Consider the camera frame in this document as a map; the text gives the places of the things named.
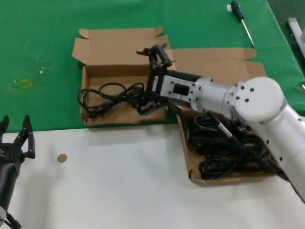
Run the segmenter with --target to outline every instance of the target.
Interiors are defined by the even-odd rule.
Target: screwdriver handle
[[[240,9],[240,5],[238,4],[237,1],[233,0],[231,2],[231,8],[232,8],[233,14],[236,16],[238,21],[241,21],[244,19],[244,15],[243,15],[242,10]]]

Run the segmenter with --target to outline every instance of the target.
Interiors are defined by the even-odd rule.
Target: screwdriver
[[[253,42],[253,40],[252,40],[252,37],[251,37],[251,35],[250,35],[250,33],[249,33],[247,27],[246,27],[246,24],[244,23],[244,15],[243,15],[243,13],[242,13],[242,10],[240,9],[240,5],[238,4],[237,1],[233,0],[233,1],[231,2],[231,8],[232,8],[233,14],[236,16],[236,18],[238,19],[238,21],[241,21],[242,24],[244,25],[244,29],[246,30],[246,32],[247,32],[247,34],[248,34],[248,37],[249,37],[249,39],[250,39],[250,41],[251,41],[251,43],[252,43],[252,45],[253,45],[253,48],[255,48],[254,42]]]

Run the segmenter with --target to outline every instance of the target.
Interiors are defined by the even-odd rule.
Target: open cardboard box
[[[121,83],[129,87],[134,83],[146,82],[149,74],[147,56],[136,54],[144,48],[155,44],[166,46],[171,57],[167,35],[159,36],[162,27],[144,29],[80,29],[83,38],[76,38],[72,56],[85,64],[82,70],[82,88],[98,90],[105,83]],[[102,90],[105,94],[119,94],[122,88],[110,85]],[[106,100],[97,94],[88,95],[88,105],[99,105]],[[149,115],[139,115],[128,103],[120,103],[113,107],[104,117],[88,118],[81,107],[81,114],[86,125],[114,123],[131,123],[162,121],[167,117],[165,107]]]
[[[114,30],[86,30],[80,29],[83,38],[76,38],[73,57],[84,63],[82,71],[82,88],[98,89],[109,82],[122,83],[128,87],[134,83],[147,82],[149,73],[148,58],[136,54],[143,48],[150,48],[155,44],[165,45],[169,58],[174,61],[172,70],[185,73],[212,77],[219,83],[234,85],[258,76],[265,76],[261,63],[249,61],[256,56],[252,48],[212,48],[212,49],[171,49],[166,35],[159,36],[163,29],[114,29]],[[107,94],[118,94],[122,90],[116,86],[109,86],[103,90]],[[89,105],[103,102],[98,95],[89,97]],[[86,125],[100,125],[112,123],[138,123],[144,121],[160,121],[166,119],[166,109],[162,108],[148,116],[138,115],[137,111],[128,104],[121,103],[114,107],[105,117],[89,119],[88,114],[81,108],[82,117]],[[185,119],[193,119],[197,115],[194,111],[183,109]],[[204,184],[222,184],[255,181],[272,176],[270,173],[233,174],[214,180],[202,180],[198,169],[203,160],[186,142],[183,126],[178,117],[178,125],[183,143],[186,166],[189,179]]]
[[[256,56],[256,50],[244,48],[224,49],[184,49],[173,50],[176,70],[202,76],[212,77],[216,82],[226,85],[235,85],[251,78],[265,76],[264,67],[261,63],[249,61]],[[182,116],[187,122],[193,120],[199,113],[189,109],[182,109]],[[269,172],[240,174],[233,173],[229,177],[219,179],[202,179],[199,172],[199,163],[204,156],[192,149],[186,139],[183,124],[179,117],[178,125],[183,144],[185,162],[189,179],[192,182],[203,184],[231,184],[248,181],[258,181],[273,176]]]

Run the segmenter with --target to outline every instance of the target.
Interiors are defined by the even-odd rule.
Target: white table
[[[192,183],[176,125],[34,136],[36,159],[22,165],[9,208],[23,229],[305,228],[305,205],[280,178]]]

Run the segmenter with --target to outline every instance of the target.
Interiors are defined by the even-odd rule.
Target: green cloth
[[[266,0],[239,0],[269,77],[305,114],[304,77]],[[71,57],[79,28],[163,26],[173,48],[251,47],[229,0],[2,0],[0,118],[19,131],[82,128],[76,95],[81,68]]]

